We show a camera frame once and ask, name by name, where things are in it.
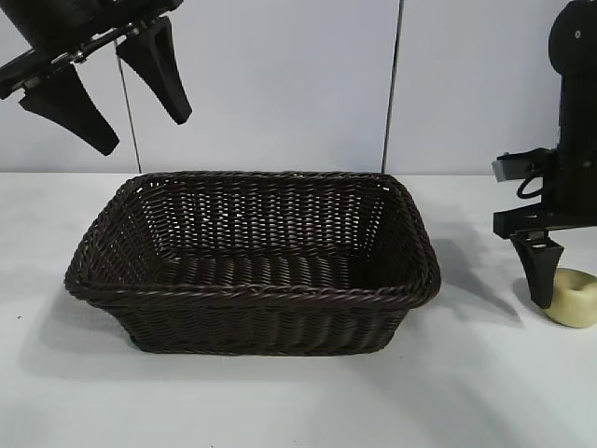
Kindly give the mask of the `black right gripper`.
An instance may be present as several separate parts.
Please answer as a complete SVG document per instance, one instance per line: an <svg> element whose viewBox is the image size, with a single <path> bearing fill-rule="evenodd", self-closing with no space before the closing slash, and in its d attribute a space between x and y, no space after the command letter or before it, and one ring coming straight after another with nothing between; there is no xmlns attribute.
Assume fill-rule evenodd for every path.
<svg viewBox="0 0 597 448"><path fill-rule="evenodd" d="M595 75L562 78L559 129L555 148L507 153L493 162L497 181L522 182L519 198L540 198L538 203L494 213L493 231L522 233L512 235L510 241L525 272L531 300L541 309L551 306L562 256L562 246L545 231L596 225Z"/></svg>

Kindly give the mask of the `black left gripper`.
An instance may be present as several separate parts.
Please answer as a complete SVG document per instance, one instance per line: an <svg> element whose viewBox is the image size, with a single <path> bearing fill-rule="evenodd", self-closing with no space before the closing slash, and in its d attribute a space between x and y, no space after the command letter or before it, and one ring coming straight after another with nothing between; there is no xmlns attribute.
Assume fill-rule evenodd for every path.
<svg viewBox="0 0 597 448"><path fill-rule="evenodd" d="M31 48L1 67L6 99L28 77L64 53L85 51L96 35L120 31L180 7L180 1L3 1L1 10ZM123 60L153 91L172 120L187 122L192 107L178 71L172 24L159 17L117 45ZM60 125L108 156L119 143L95 106L75 67L67 64L24 89L20 106Z"/></svg>

